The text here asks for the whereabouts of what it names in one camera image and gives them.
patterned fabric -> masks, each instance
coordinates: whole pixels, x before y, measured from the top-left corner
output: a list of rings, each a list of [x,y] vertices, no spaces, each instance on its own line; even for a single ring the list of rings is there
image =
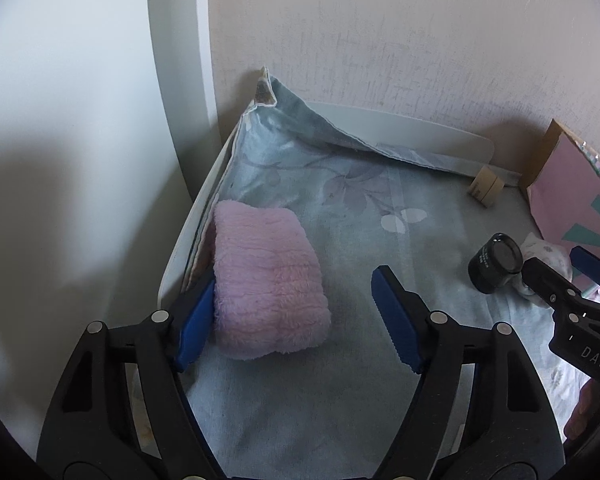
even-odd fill
[[[519,190],[506,187],[485,209],[466,192],[471,178],[461,176],[475,175],[479,164],[390,146],[381,151],[331,126],[266,73],[238,123],[217,198],[296,213],[320,262],[332,328],[318,348],[250,362],[230,360],[210,342],[184,376],[228,476],[371,477],[418,383],[398,359],[371,297],[371,273],[382,264],[431,310],[483,328],[511,323],[560,427],[576,403],[584,378],[547,347],[552,311],[531,306],[512,288],[485,296],[467,274],[469,259],[493,233],[519,243],[537,233]],[[515,183],[514,175],[500,174]],[[463,368],[447,453],[468,405],[472,367]]]

metal screw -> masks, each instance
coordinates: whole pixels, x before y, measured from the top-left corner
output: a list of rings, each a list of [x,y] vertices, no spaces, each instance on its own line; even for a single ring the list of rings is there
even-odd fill
[[[510,335],[513,332],[511,325],[508,323],[498,323],[496,325],[496,330],[500,332],[502,335]]]
[[[87,325],[87,332],[89,332],[90,334],[97,334],[100,330],[102,330],[101,321],[91,321]]]
[[[166,310],[156,310],[153,314],[151,314],[151,321],[153,321],[154,323],[162,323],[163,321],[167,321],[168,319],[169,313]]]
[[[449,320],[444,312],[432,312],[429,316],[429,319],[432,320],[436,325],[444,325]]]

light blue blanket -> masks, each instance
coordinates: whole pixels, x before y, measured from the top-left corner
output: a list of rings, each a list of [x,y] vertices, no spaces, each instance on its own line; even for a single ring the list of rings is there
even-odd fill
[[[564,425],[583,377],[547,348],[552,311],[532,306],[511,288],[485,296],[468,278],[469,259],[491,234],[505,232],[520,243],[536,232],[517,188],[506,187],[490,209],[467,194],[471,178],[462,174],[478,169],[390,146],[375,153],[277,80],[261,78],[240,121],[220,198],[284,206],[298,215],[322,267],[333,326],[319,348],[249,362],[206,346],[185,382],[193,383],[191,406],[228,476],[373,474],[418,383],[398,360],[371,297],[371,272],[382,264],[431,310],[444,310],[461,324],[511,323]],[[466,415],[471,378],[464,370],[447,453]]]

floral pattern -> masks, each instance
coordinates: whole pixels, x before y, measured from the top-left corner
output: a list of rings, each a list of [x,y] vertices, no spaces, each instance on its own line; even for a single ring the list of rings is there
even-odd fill
[[[266,183],[275,187],[282,181],[281,171],[325,170],[333,173],[322,184],[322,204],[324,206],[344,205],[346,210],[359,216],[370,205],[380,215],[380,226],[388,232],[404,234],[406,224],[421,222],[427,217],[426,211],[416,208],[395,208],[391,203],[391,190],[387,166],[370,160],[353,160],[347,173],[335,170],[328,165],[334,153],[324,154],[322,149],[304,142],[296,142],[299,151],[307,155],[321,155],[305,164],[284,166],[281,161],[273,164],[259,164],[245,157],[248,166],[268,170]]]

white wall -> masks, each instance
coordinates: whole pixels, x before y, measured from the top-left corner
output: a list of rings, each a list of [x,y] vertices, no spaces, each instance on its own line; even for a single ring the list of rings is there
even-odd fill
[[[190,204],[146,0],[0,0],[0,416],[27,452],[87,323],[155,308]]]
[[[266,64],[308,100],[490,137],[520,169],[561,118],[600,150],[600,0],[210,0],[221,133]]]

